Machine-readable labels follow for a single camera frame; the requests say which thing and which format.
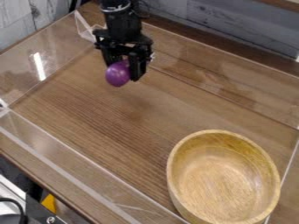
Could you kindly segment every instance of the robotic arm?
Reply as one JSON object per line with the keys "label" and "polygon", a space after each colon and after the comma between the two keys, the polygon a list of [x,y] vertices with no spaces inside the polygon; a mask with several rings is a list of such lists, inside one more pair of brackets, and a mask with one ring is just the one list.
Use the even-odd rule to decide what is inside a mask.
{"label": "robotic arm", "polygon": [[107,66],[126,61],[130,80],[139,81],[152,61],[154,41],[142,33],[138,0],[100,0],[107,29],[95,30],[96,48],[102,50]]}

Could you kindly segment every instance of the purple ball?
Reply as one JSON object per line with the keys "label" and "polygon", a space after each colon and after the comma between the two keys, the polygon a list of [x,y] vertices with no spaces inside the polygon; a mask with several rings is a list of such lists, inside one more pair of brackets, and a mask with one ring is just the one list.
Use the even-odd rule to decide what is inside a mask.
{"label": "purple ball", "polygon": [[124,86],[130,81],[130,69],[128,69],[128,61],[122,60],[112,64],[107,69],[107,82],[114,87]]}

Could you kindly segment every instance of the clear acrylic enclosure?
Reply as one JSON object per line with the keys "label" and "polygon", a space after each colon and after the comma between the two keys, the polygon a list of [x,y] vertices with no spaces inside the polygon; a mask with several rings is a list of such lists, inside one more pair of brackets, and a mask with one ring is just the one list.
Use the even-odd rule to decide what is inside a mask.
{"label": "clear acrylic enclosure", "polygon": [[46,187],[95,222],[187,223],[167,191],[170,152],[195,131],[230,130],[265,148],[283,180],[266,222],[297,223],[299,80],[146,24],[148,74],[112,88],[94,25],[75,12],[0,56],[3,154],[38,181],[55,177]]}

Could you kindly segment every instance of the wooden bowl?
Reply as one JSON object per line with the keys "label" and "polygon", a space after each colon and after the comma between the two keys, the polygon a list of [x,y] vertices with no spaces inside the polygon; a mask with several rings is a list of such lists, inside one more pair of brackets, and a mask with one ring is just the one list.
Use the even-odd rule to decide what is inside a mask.
{"label": "wooden bowl", "polygon": [[172,203],[190,223],[262,223],[281,195],[270,156],[252,141],[224,130],[200,131],[176,144],[167,181]]}

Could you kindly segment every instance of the bowl rim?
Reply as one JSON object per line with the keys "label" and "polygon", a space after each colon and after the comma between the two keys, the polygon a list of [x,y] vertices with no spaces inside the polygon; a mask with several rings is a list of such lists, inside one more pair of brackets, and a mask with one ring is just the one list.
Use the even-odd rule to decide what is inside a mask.
{"label": "bowl rim", "polygon": [[242,139],[243,141],[248,142],[256,150],[260,151],[263,157],[266,158],[266,161],[269,162],[269,166],[273,170],[274,173],[274,180],[275,180],[275,191],[273,194],[273,200],[270,201],[269,206],[266,207],[265,211],[254,218],[250,218],[247,220],[242,220],[242,221],[228,221],[228,222],[223,222],[223,224],[256,224],[260,221],[263,221],[267,216],[274,212],[275,208],[277,208],[277,204],[281,198],[281,176],[279,176],[279,172],[277,169],[277,165],[275,162],[273,160],[273,158],[270,157],[270,155],[267,154],[267,152],[265,151],[265,149],[252,141],[250,140],[247,137],[242,136],[240,134],[236,134],[231,131],[227,130],[222,130],[222,129],[207,129],[207,130],[202,130],[198,131],[192,134],[190,134],[172,148],[172,152],[170,154],[168,160],[167,160],[167,168],[166,168],[166,173],[167,173],[167,185],[168,185],[168,190],[170,190],[170,194],[172,194],[172,196],[175,197],[175,199],[178,200],[178,202],[182,204],[183,208],[187,210],[187,212],[196,217],[198,219],[200,219],[202,221],[206,221],[207,223],[211,223],[211,221],[207,219],[206,216],[198,216],[192,210],[188,209],[183,198],[180,197],[179,191],[175,187],[174,184],[174,173],[172,173],[172,167],[174,167],[174,157],[179,151],[179,149],[182,148],[183,144],[194,139],[198,136],[206,135],[206,134],[226,134],[226,135],[231,135],[239,139]]}

